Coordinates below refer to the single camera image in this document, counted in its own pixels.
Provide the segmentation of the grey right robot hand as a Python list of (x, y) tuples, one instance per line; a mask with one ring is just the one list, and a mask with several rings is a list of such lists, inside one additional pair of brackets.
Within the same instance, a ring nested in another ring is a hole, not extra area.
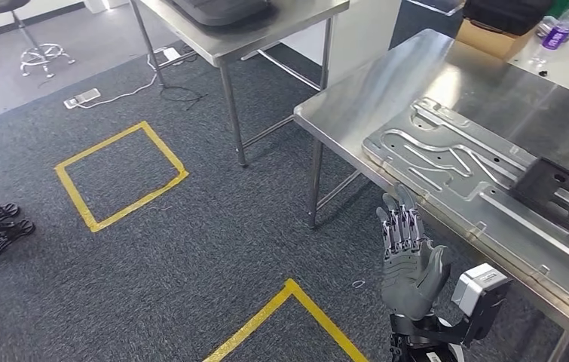
[(452, 252), (427, 237), (411, 191), (401, 183), (394, 190), (397, 197), (383, 194), (386, 207), (376, 210), (384, 243), (381, 297), (394, 314), (419, 321), (449, 279)]

